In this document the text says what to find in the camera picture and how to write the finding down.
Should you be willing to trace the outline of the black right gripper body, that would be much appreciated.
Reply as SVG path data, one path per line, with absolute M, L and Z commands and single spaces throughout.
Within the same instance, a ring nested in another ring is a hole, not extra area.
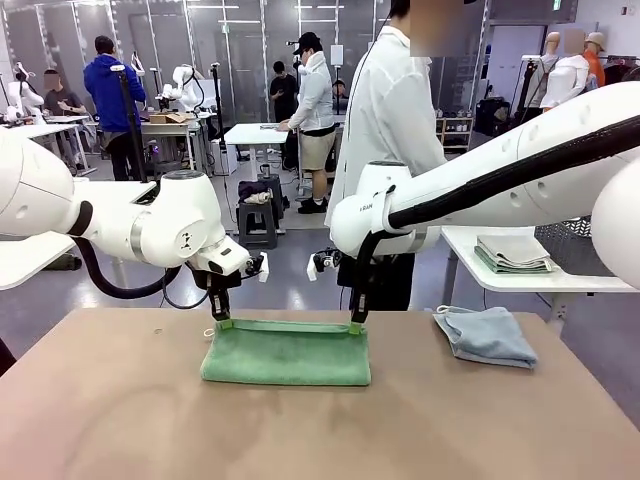
M 373 265 L 370 260 L 359 262 L 350 256 L 343 256 L 338 267 L 337 284 L 350 288 L 352 294 L 368 293 L 372 275 Z

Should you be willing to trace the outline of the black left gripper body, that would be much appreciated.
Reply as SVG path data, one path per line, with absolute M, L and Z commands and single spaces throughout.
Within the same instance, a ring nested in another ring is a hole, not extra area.
M 232 272 L 230 275 L 222 275 L 203 270 L 193 270 L 192 276 L 195 285 L 206 292 L 227 291 L 240 286 L 239 270 Z

